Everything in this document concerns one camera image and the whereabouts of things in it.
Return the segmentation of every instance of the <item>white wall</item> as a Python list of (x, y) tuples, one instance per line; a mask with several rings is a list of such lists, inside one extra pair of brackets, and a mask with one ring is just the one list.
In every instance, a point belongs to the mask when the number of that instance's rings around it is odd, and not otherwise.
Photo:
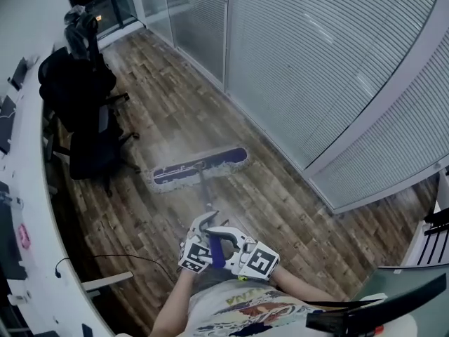
[(22, 57), (64, 39), (69, 0), (0, 0), (0, 95)]

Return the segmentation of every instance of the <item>white t-shirt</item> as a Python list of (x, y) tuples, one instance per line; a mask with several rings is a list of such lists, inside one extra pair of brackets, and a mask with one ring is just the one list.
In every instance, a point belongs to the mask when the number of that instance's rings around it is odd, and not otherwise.
[(305, 326), (313, 311), (273, 287), (230, 280), (190, 298), (189, 321), (180, 336), (329, 336)]

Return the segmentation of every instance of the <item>black office chair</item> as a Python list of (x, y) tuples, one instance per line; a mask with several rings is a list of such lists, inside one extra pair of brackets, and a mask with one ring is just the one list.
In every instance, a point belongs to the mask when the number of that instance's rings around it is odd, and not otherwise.
[(70, 150), (53, 146), (54, 152), (69, 156), (70, 177), (74, 180), (101, 177), (108, 196), (110, 175), (122, 164), (140, 172), (139, 166), (121, 158), (120, 148), (138, 133), (121, 136), (123, 130), (113, 111), (96, 95), (95, 75), (85, 60), (75, 60), (63, 48), (39, 67), (39, 90), (46, 104), (69, 132), (73, 132)]
[(76, 5), (65, 15), (65, 37), (76, 59), (88, 60), (95, 75), (97, 91), (109, 95), (115, 87), (116, 77), (105, 63), (98, 48), (98, 21), (83, 6)]

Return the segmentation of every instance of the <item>white curved desk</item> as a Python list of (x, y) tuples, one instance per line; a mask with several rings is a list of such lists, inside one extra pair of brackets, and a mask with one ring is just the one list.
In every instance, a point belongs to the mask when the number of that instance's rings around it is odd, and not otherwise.
[(33, 334), (56, 331), (59, 336), (82, 336), (82, 324), (92, 328), (93, 336), (114, 334), (86, 295), (69, 260), (59, 264), (61, 278), (55, 276), (56, 263), (67, 257), (48, 193), (42, 150), (42, 108), (37, 73), (51, 48), (28, 71), (22, 90), (9, 94), (16, 103), (11, 150), (0, 160), (0, 180), (11, 194), (23, 200), (23, 209), (13, 210), (13, 223), (25, 224), (31, 246), (19, 244), (25, 281), (8, 280), (13, 295), (24, 296), (18, 305)]

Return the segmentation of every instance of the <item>window blinds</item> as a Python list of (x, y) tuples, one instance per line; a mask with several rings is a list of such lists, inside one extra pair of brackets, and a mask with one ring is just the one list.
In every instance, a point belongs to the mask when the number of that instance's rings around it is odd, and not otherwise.
[(145, 24), (148, 28), (173, 43), (167, 0), (142, 0)]
[(300, 169), (391, 76), (435, 0), (231, 0), (227, 89)]
[(222, 81), (225, 0), (167, 1), (175, 45)]
[(334, 208), (393, 186), (449, 151), (449, 32), (402, 96), (312, 181)]

